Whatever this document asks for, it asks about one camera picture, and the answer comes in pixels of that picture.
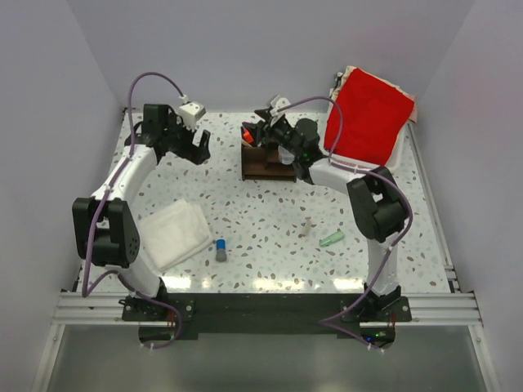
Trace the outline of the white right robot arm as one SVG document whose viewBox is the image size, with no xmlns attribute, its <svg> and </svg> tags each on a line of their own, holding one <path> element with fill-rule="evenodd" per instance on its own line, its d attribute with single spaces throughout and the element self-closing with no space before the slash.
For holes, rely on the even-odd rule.
<svg viewBox="0 0 523 392">
<path fill-rule="evenodd" d="M 339 313 L 322 319 L 332 323 L 352 310 L 375 321 L 383 320 L 401 298 L 397 278 L 397 245 L 409 231 L 413 211 L 391 172 L 384 166 L 372 170 L 345 167 L 320 149 L 316 122 L 302 118 L 291 125 L 281 114 L 257 109 L 255 123 L 242 124 L 242 138 L 252 147 L 276 144 L 292 156 L 295 176 L 310 185 L 345 194 L 359 232 L 368 244 L 369 274 L 364 292 Z"/>
</svg>

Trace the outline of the green translucent cap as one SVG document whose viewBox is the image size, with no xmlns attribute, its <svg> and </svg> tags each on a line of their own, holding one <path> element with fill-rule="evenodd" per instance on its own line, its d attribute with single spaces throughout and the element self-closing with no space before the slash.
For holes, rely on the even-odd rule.
<svg viewBox="0 0 523 392">
<path fill-rule="evenodd" d="M 326 238 L 322 238 L 319 241 L 320 247 L 329 247 L 335 243 L 338 243 L 342 241 L 345 238 L 345 234 L 341 230 L 337 230 L 336 232 L 330 234 Z"/>
</svg>

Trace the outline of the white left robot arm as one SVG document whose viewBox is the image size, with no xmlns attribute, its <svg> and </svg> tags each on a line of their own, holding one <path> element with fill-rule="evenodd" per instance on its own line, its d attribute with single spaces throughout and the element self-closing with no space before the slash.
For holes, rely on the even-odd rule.
<svg viewBox="0 0 523 392">
<path fill-rule="evenodd" d="M 84 261 L 84 297 L 101 282 L 89 279 L 92 266 L 116 274 L 129 291 L 139 296 L 141 312 L 151 320 L 163 319 L 169 300 L 159 293 L 162 279 L 139 259 L 140 235 L 131 204 L 146 177 L 169 153 L 194 165 L 210 157 L 209 131 L 198 144 L 193 142 L 205 107 L 188 101 L 174 109 L 170 105 L 147 104 L 141 120 L 130 122 L 122 156 L 101 187 L 87 198 L 76 198 L 72 206 L 74 233 L 79 257 Z"/>
</svg>

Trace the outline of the brown wooden desk organizer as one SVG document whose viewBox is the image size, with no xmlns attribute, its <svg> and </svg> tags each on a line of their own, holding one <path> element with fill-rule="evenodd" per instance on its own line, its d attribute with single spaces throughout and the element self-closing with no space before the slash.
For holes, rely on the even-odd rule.
<svg viewBox="0 0 523 392">
<path fill-rule="evenodd" d="M 278 145 L 266 143 L 257 131 L 257 124 L 246 122 L 253 142 L 248 145 L 241 140 L 241 178 L 242 180 L 272 180 L 295 182 L 297 177 L 291 166 L 283 165 L 278 158 Z"/>
</svg>

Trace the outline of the clear jar of paperclips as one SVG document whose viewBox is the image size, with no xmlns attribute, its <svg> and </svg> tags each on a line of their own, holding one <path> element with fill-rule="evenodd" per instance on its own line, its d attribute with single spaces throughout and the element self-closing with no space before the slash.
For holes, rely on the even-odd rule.
<svg viewBox="0 0 523 392">
<path fill-rule="evenodd" d="M 278 148 L 278 158 L 283 165 L 289 166 L 293 163 L 295 156 L 291 152 L 280 146 Z"/>
</svg>

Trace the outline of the orange capped black highlighter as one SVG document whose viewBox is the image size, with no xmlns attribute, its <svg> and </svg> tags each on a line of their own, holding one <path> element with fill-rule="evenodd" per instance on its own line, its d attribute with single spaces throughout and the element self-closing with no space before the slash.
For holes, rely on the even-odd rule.
<svg viewBox="0 0 523 392">
<path fill-rule="evenodd" d="M 248 145 L 252 144 L 252 142 L 253 142 L 253 137 L 252 137 L 250 131 L 248 131 L 247 129 L 242 130 L 242 139 Z"/>
</svg>

